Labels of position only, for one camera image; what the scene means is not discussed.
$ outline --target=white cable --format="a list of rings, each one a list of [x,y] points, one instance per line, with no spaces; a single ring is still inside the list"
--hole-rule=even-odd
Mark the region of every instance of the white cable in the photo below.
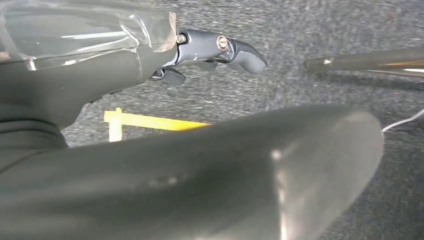
[[[395,123],[392,123],[392,124],[386,126],[385,128],[383,128],[383,130],[381,130],[381,132],[385,133],[387,130],[389,130],[391,128],[394,128],[394,127],[399,126],[401,124],[405,124],[405,123],[409,123],[411,121],[414,121],[417,118],[421,117],[422,115],[424,115],[424,108],[421,111],[419,111],[417,114],[413,115],[412,117],[410,117],[408,119],[405,119],[405,120],[402,120],[402,121],[397,121]]]

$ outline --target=screw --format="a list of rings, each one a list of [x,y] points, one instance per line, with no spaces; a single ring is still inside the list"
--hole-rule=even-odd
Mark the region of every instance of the screw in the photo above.
[[[225,52],[228,49],[228,42],[225,36],[218,36],[216,38],[216,45],[218,45],[218,49],[222,52]]]
[[[187,42],[187,37],[184,34],[178,34],[176,36],[176,43],[177,44],[185,44]]]

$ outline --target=robotic hand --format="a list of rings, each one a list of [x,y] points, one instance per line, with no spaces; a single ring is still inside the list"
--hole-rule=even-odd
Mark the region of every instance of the robotic hand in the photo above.
[[[0,104],[59,129],[104,95],[149,79],[182,84],[176,66],[213,70],[221,63],[252,74],[267,66],[251,45],[214,32],[177,30],[173,13],[149,5],[6,2]]]
[[[201,69],[212,71],[218,63],[222,63],[251,74],[260,74],[267,67],[267,61],[253,46],[215,32],[180,29],[177,43],[174,59],[158,69],[150,80],[183,84],[185,76],[173,68],[179,65],[198,65]]]

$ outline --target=plastic wrap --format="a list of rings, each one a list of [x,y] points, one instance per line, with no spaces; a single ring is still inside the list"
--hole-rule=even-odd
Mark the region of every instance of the plastic wrap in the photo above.
[[[153,3],[0,1],[0,63],[25,61],[35,71],[116,51],[137,55],[137,48],[145,46],[168,51],[176,45],[176,17]]]

